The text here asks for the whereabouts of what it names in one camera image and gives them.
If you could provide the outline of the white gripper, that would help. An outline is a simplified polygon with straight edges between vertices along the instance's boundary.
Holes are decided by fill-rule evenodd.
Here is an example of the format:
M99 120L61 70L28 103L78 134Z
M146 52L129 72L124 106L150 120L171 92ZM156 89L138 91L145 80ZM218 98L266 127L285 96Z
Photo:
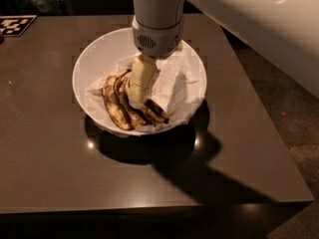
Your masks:
M136 18L132 22L134 44L141 52L132 63L130 78L130 105L140 110L151 79L157 70L156 60L151 58L168 57L174 51L182 51L183 20L166 29L145 27Z

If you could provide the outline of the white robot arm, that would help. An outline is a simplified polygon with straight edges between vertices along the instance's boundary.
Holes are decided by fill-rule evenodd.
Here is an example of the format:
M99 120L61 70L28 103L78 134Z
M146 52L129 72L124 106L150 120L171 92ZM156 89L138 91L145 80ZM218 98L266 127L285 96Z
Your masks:
M185 1L319 97L319 0L134 0L140 52L160 58L176 50Z

